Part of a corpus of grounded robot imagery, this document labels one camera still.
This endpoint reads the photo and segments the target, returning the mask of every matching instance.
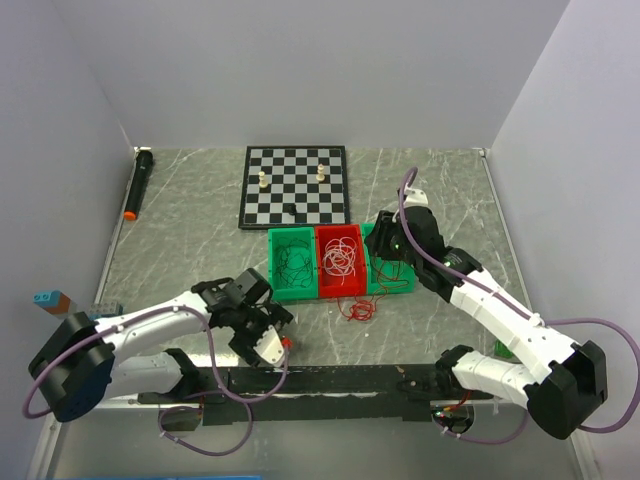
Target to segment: chessboard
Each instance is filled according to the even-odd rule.
[[[322,181],[316,178],[318,165],[324,166]],[[259,185],[260,172],[266,187]],[[344,147],[247,148],[239,228],[344,223],[350,223]]]

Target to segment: robotic arm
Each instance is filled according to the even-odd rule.
[[[168,302],[92,322],[82,312],[67,317],[29,365],[36,379],[55,366],[40,384],[60,422],[81,417],[105,398],[138,392],[191,392],[198,371],[180,349],[137,357],[149,347],[205,327],[193,313],[210,317],[209,327],[230,327],[229,346],[245,362],[280,366],[284,348],[278,333],[293,315],[271,301],[271,287],[254,269],[235,280],[201,282]],[[89,341],[64,361],[61,355]]]
[[[369,254],[406,262],[424,287],[471,315],[522,362],[503,362],[459,345],[443,353],[438,367],[453,384],[516,403],[544,431],[567,438],[607,398],[604,352],[591,341],[580,345],[545,326],[476,259],[445,245],[423,191],[405,186],[401,199],[412,238],[400,212],[381,211],[365,239]]]

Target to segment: white string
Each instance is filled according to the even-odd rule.
[[[322,268],[327,275],[345,277],[355,273],[356,265],[356,241],[350,237],[334,238],[325,247],[322,258]]]

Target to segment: gray table surface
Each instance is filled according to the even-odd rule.
[[[267,274],[266,231],[239,230],[244,149],[154,150],[157,161],[139,219],[125,222],[110,265],[103,301],[133,312],[169,300],[193,284],[237,276],[247,267]],[[411,166],[445,241],[475,256],[518,300],[523,287],[496,205],[484,160],[474,150],[348,149],[353,223],[374,222],[395,210],[396,189]],[[296,315],[284,333],[294,342],[292,365],[432,363],[447,348],[491,352],[494,339],[466,314],[422,288],[389,295],[367,323],[348,322],[335,301],[287,304]],[[215,333],[222,365],[238,364]],[[210,364],[204,335],[177,338],[200,366]]]

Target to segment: black cylinder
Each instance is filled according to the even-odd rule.
[[[136,157],[136,170],[131,181],[129,196],[124,207],[125,220],[135,220],[140,213],[144,192],[147,190],[147,183],[153,171],[153,155],[148,150],[142,150]]]

